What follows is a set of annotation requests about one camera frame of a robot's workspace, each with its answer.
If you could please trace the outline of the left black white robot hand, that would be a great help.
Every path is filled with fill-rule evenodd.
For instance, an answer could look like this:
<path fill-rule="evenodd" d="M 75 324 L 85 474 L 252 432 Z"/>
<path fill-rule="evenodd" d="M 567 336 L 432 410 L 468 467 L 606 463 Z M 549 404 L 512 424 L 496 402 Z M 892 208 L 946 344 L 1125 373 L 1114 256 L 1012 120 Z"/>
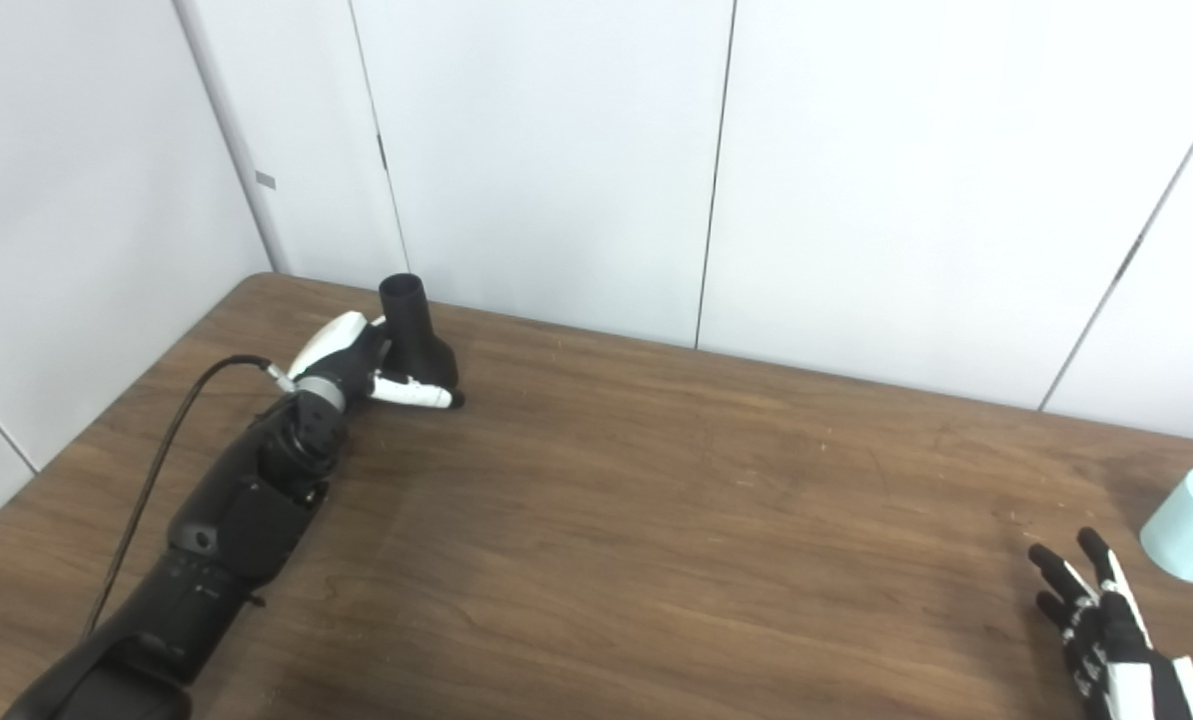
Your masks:
<path fill-rule="evenodd" d="M 295 356 L 290 392 L 311 392 L 345 412 L 363 401 L 459 409 L 453 348 L 435 334 L 428 310 L 394 308 L 381 318 L 350 311 L 330 319 Z"/>

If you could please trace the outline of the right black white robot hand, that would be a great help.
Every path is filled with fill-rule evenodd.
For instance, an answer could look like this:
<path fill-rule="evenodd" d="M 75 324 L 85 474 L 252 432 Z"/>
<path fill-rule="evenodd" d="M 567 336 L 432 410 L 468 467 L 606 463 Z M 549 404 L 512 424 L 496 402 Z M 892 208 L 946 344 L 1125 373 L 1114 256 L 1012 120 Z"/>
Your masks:
<path fill-rule="evenodd" d="M 1104 536 L 1084 527 L 1077 542 L 1092 582 L 1044 544 L 1031 544 L 1027 560 L 1047 583 L 1036 606 L 1058 632 L 1086 719 L 1193 719 L 1191 657 L 1155 646 L 1120 557 Z"/>

